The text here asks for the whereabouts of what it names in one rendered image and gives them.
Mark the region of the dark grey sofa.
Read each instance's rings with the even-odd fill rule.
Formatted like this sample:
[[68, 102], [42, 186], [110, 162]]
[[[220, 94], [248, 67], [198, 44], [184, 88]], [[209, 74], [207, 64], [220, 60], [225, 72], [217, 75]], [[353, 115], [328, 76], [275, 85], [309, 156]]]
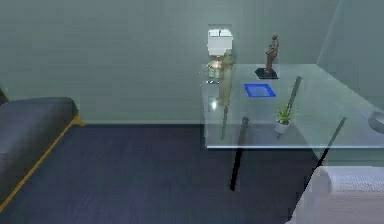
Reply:
[[0, 212], [74, 124], [85, 125], [69, 97], [0, 97]]

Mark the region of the blue square tray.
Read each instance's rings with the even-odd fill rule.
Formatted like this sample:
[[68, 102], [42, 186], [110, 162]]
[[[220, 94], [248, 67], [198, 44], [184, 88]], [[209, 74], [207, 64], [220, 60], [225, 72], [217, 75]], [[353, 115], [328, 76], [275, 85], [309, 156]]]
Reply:
[[244, 85], [244, 88], [250, 98], [265, 98], [276, 96], [268, 84], [247, 83]]

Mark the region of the white table lamp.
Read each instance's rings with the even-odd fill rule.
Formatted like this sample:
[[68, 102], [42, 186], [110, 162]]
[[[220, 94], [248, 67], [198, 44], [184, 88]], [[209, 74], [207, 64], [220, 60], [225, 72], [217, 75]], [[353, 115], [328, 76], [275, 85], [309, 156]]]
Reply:
[[218, 84], [225, 54], [232, 50], [233, 35], [227, 28], [208, 30], [207, 49], [212, 60], [207, 64], [208, 84]]

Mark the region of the small potted green plant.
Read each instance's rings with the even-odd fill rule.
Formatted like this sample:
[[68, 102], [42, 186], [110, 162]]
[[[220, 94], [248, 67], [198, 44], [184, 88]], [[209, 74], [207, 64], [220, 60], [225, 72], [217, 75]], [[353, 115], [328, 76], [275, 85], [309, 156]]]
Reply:
[[289, 104], [277, 110], [275, 131], [283, 134], [289, 127], [291, 119], [295, 116]]

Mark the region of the brown figure statue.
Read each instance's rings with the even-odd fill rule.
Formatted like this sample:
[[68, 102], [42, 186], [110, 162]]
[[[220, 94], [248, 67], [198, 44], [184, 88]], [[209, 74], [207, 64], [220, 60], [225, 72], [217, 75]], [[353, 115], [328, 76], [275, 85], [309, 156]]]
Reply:
[[265, 52], [267, 55], [267, 62], [265, 68], [258, 68], [255, 73], [260, 79], [277, 79], [277, 73], [272, 68], [274, 59], [278, 55], [279, 40], [278, 35], [272, 35], [272, 43], [268, 46], [268, 50]]

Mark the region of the glass table with black legs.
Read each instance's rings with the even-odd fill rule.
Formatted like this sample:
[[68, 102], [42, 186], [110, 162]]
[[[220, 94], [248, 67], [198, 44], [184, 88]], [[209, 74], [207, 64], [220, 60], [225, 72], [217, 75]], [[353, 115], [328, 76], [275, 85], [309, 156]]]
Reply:
[[[322, 165], [332, 151], [383, 150], [384, 134], [368, 124], [383, 112], [314, 64], [277, 67], [277, 79], [260, 79], [254, 64], [223, 67], [218, 84], [208, 84], [199, 67], [205, 147], [233, 150], [229, 188], [238, 185], [244, 151], [313, 151]], [[268, 84], [275, 97], [250, 98], [247, 83]], [[275, 131], [277, 110], [289, 104], [295, 116], [283, 134]]]

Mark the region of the grey round bowl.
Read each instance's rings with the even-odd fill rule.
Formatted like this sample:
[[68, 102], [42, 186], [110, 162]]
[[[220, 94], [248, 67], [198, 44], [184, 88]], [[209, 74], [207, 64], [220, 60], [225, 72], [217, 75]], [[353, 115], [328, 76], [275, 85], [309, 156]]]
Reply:
[[384, 134], [384, 113], [373, 112], [368, 118], [368, 124], [377, 133]]

